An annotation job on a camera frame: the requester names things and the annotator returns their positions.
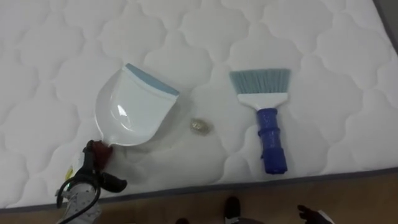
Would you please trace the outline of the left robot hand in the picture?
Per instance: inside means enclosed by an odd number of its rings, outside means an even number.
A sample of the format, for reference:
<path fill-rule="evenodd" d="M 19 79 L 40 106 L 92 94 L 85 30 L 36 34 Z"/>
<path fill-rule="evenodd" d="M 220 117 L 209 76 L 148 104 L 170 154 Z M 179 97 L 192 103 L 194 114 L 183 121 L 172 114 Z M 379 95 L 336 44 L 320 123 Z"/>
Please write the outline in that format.
<path fill-rule="evenodd" d="M 78 175 L 86 175 L 93 178 L 102 189 L 108 192 L 122 192 L 127 187 L 127 181 L 104 171 L 113 151 L 113 147 L 106 145 L 103 141 L 88 141 L 83 150 L 74 157 L 65 180 Z"/>

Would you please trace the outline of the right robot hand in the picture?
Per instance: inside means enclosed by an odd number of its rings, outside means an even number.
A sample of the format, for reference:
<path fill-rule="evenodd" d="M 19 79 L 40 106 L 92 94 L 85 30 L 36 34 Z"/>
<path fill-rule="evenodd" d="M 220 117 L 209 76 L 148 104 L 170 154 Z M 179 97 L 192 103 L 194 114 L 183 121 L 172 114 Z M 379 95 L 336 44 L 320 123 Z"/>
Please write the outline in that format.
<path fill-rule="evenodd" d="M 322 210 L 312 210 L 304 205 L 298 205 L 298 215 L 305 224 L 335 224 L 334 221 Z"/>

